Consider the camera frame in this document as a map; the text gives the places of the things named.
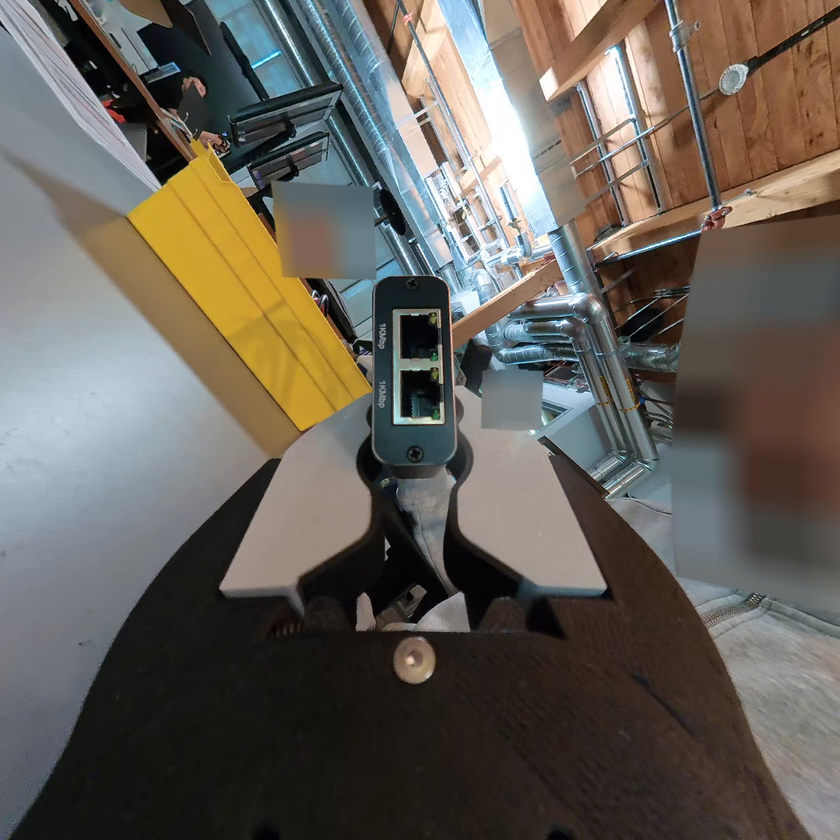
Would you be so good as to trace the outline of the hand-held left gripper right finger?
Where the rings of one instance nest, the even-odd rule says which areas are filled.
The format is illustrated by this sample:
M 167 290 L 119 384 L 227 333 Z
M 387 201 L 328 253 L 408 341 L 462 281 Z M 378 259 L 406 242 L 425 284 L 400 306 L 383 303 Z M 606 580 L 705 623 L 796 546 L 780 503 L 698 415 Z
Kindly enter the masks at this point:
M 606 582 L 550 463 L 527 430 L 482 426 L 482 402 L 455 390 L 459 465 L 445 568 L 466 597 L 597 597 Z

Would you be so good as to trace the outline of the silver elbow duct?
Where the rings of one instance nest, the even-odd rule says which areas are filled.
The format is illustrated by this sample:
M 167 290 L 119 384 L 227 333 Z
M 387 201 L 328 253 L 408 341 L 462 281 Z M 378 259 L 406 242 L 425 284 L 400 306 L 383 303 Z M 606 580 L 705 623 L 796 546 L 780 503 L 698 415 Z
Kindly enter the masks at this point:
M 674 374 L 678 369 L 679 342 L 630 342 L 622 345 L 622 353 L 626 366 L 632 370 Z

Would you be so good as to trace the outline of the silver spiral duct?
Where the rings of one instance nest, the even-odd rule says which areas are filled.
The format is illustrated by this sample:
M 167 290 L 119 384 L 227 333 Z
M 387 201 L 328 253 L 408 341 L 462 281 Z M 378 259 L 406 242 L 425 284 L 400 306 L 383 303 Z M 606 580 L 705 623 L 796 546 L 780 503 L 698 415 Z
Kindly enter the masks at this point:
M 361 180 L 378 181 L 404 214 L 407 243 L 393 234 L 403 268 L 427 272 L 459 289 L 463 261 L 450 245 L 445 216 L 428 179 L 438 171 L 363 2 L 258 2 L 299 77 L 343 87 L 340 115 L 329 120 L 346 166 Z

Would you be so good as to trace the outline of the printed paper sheet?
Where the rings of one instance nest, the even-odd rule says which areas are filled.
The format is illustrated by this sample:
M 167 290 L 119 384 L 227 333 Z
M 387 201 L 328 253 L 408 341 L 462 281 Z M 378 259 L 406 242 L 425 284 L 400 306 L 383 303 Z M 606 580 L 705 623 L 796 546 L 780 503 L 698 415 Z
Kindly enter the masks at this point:
M 159 190 L 160 181 L 109 116 L 31 3 L 2 1 L 1 8 L 2 28 L 76 125 L 153 192 Z

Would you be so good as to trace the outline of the black ethernet adapter box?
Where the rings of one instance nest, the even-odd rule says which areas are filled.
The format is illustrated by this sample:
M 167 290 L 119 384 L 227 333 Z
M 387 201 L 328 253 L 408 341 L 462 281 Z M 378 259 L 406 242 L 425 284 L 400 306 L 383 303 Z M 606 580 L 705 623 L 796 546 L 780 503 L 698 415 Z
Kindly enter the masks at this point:
M 372 305 L 372 453 L 395 478 L 429 478 L 457 449 L 449 288 L 436 276 L 390 276 Z

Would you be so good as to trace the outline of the silver pipe cluster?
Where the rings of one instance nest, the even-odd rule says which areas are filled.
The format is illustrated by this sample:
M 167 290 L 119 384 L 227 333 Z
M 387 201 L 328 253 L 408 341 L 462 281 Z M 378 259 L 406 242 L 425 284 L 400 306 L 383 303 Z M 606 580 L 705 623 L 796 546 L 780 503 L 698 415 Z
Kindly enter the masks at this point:
M 602 485 L 607 499 L 624 497 L 656 471 L 655 440 L 576 222 L 552 231 L 549 241 L 568 292 L 525 303 L 511 317 L 534 339 L 549 335 L 536 332 L 537 327 L 567 322 L 553 331 L 569 339 L 612 448 L 591 476 Z

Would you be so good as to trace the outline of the yellow plastic bin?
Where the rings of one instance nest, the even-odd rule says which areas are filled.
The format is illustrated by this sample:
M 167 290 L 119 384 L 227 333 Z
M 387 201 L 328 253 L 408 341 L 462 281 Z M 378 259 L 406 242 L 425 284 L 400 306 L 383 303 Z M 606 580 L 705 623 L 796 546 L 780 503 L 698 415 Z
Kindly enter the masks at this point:
M 217 155 L 195 158 L 128 219 L 301 432 L 370 385 Z

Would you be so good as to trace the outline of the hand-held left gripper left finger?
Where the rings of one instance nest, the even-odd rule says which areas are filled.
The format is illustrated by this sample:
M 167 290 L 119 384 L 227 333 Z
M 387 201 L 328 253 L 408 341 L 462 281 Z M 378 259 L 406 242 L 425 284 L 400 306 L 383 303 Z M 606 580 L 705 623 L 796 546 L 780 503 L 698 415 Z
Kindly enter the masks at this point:
M 329 597 L 357 617 L 385 563 L 380 505 L 359 466 L 370 408 L 357 399 L 289 447 L 222 579 L 224 596 L 279 596 L 300 617 Z

